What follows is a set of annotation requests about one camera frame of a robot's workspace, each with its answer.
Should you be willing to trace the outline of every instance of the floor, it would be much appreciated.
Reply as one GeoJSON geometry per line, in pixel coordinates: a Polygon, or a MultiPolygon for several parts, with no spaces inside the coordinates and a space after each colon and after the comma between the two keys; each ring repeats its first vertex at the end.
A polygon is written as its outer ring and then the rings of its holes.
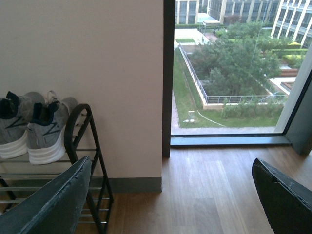
{"type": "MultiPolygon", "coordinates": [[[[273,234],[251,174],[260,157],[312,190],[312,157],[291,147],[172,149],[161,193],[114,194],[108,234],[273,234]]],[[[79,224],[77,234],[97,233],[79,224]]]]}

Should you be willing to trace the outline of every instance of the wall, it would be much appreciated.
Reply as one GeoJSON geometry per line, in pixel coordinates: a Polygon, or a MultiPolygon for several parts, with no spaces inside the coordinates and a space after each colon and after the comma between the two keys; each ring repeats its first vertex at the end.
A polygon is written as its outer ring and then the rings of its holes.
{"type": "Polygon", "coordinates": [[[5,0],[0,21],[0,96],[88,103],[108,176],[161,178],[162,1],[5,0]]]}

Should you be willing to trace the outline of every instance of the grass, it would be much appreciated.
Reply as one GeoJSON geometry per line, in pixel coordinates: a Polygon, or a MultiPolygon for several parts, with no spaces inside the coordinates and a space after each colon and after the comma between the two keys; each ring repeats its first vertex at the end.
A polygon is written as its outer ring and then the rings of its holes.
{"type": "Polygon", "coordinates": [[[177,38],[175,39],[177,43],[195,43],[192,38],[177,38]]]}
{"type": "Polygon", "coordinates": [[[203,110],[201,99],[193,82],[191,75],[183,61],[182,54],[177,49],[174,58],[174,77],[173,90],[175,102],[178,112],[178,118],[181,128],[209,128],[222,127],[218,124],[212,123],[205,118],[211,119],[217,123],[225,125],[226,127],[269,127],[275,126],[279,116],[268,118],[261,116],[257,118],[246,117],[223,119],[221,111],[218,110],[203,110]],[[192,114],[194,123],[183,122],[188,119],[188,111],[195,111],[192,114]]]}

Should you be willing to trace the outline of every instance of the metal fence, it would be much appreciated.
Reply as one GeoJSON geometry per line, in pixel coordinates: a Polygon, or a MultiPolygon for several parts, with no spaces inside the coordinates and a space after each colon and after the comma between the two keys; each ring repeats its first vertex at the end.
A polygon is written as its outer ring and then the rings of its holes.
{"type": "Polygon", "coordinates": [[[184,58],[185,64],[188,67],[188,70],[190,72],[190,75],[193,79],[193,82],[198,90],[199,95],[201,96],[204,105],[208,104],[223,104],[225,99],[228,104],[239,104],[243,101],[245,102],[251,102],[257,100],[258,103],[266,103],[269,99],[274,99],[275,101],[284,101],[285,97],[287,95],[282,95],[280,92],[276,92],[276,90],[273,87],[270,87],[270,91],[273,93],[273,95],[257,95],[257,96],[208,96],[206,94],[205,89],[203,88],[200,80],[198,79],[198,76],[187,57],[186,52],[184,51],[183,47],[181,45],[178,46],[181,54],[184,58]]]}

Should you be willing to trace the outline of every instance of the gray sneaker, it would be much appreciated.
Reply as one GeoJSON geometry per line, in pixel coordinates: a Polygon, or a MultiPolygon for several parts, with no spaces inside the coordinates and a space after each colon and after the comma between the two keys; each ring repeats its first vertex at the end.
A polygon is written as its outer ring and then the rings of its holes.
{"type": "Polygon", "coordinates": [[[26,126],[32,118],[34,103],[45,103],[43,96],[29,92],[17,96],[8,92],[0,98],[0,157],[13,158],[27,153],[26,126]]]}
{"type": "Polygon", "coordinates": [[[62,101],[44,106],[34,105],[33,118],[27,125],[29,161],[40,165],[55,162],[65,154],[64,130],[68,117],[78,105],[76,99],[67,97],[62,101]]]}

